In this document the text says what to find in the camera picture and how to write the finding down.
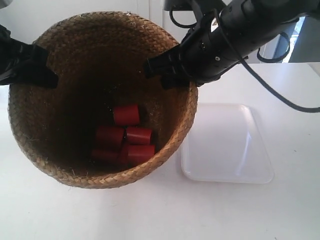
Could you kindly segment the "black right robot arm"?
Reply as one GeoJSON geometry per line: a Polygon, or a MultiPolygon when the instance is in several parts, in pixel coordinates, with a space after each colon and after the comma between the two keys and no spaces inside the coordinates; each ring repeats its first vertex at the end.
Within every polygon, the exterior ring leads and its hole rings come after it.
{"type": "Polygon", "coordinates": [[[163,8],[192,11],[196,19],[180,44],[143,65],[165,89],[216,81],[299,17],[320,16],[317,0],[167,0],[163,8]]]}

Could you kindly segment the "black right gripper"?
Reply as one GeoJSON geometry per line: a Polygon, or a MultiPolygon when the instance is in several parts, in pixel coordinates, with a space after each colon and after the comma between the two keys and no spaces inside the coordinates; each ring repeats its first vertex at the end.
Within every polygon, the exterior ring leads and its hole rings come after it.
{"type": "Polygon", "coordinates": [[[248,15],[243,9],[194,12],[196,25],[179,47],[143,63],[146,78],[160,76],[164,90],[218,80],[248,55],[248,15]]]}

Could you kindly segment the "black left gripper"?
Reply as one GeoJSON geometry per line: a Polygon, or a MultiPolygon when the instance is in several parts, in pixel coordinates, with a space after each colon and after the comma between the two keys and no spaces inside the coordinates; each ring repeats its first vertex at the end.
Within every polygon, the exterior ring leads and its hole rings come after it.
{"type": "Polygon", "coordinates": [[[55,89],[59,77],[47,66],[49,52],[36,44],[11,38],[11,31],[0,26],[0,85],[29,84],[55,89]]]}

